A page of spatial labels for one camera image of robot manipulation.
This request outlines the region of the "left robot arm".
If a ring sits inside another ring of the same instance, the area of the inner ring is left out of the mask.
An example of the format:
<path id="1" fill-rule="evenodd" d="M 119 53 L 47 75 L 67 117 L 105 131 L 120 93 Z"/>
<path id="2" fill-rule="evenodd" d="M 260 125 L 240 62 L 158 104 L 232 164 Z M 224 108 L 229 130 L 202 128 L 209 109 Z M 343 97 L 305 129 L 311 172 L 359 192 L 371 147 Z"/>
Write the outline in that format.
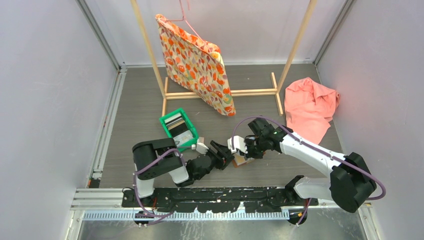
<path id="1" fill-rule="evenodd" d="M 193 147 L 200 153 L 185 161 L 173 138 L 162 138 L 137 143 L 132 147 L 135 172 L 134 200 L 141 207 L 153 202 L 155 178 L 169 174 L 177 187 L 192 185 L 208 175 L 213 169 L 224 170 L 235 158 L 226 145 L 215 141 L 207 147 L 198 141 Z"/>

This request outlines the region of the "green plastic card bin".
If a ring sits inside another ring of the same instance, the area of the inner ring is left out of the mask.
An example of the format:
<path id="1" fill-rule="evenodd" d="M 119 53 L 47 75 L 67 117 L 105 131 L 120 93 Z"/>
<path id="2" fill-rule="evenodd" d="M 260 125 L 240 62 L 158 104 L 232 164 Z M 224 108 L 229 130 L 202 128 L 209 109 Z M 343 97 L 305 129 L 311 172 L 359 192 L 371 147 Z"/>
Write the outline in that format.
<path id="1" fill-rule="evenodd" d="M 165 133 L 172 138 L 180 152 L 191 149 L 199 134 L 183 108 L 178 108 L 159 118 Z"/>

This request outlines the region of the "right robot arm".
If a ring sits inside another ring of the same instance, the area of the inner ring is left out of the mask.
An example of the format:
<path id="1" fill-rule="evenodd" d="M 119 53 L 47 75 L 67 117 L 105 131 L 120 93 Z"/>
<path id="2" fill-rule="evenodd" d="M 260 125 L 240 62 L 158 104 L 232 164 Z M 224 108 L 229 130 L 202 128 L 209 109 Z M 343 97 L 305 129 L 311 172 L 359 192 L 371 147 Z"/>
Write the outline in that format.
<path id="1" fill-rule="evenodd" d="M 266 151 L 294 157 L 324 175 L 309 178 L 297 175 L 286 184 L 285 198 L 291 205 L 299 205 L 304 199 L 323 199 L 335 202 L 349 213 L 356 212 L 379 182 L 372 176 L 363 157 L 355 152 L 348 155 L 335 152 L 306 140 L 292 129 L 265 117 L 256 117 L 248 127 L 252 135 L 233 136 L 228 140 L 232 153 L 246 159 L 261 159 Z"/>

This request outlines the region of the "brown leather card holder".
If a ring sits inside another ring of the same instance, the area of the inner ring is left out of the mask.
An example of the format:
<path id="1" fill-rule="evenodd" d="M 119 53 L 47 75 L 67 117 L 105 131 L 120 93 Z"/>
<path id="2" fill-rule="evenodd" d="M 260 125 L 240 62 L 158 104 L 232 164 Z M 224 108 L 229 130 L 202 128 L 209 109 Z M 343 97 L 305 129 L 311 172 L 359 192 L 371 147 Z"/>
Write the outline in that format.
<path id="1" fill-rule="evenodd" d="M 234 155 L 234 159 L 232 161 L 233 166 L 235 168 L 241 167 L 243 165 L 246 165 L 248 163 L 253 162 L 255 159 L 254 158 L 245 158 L 244 156 L 241 155 Z"/>

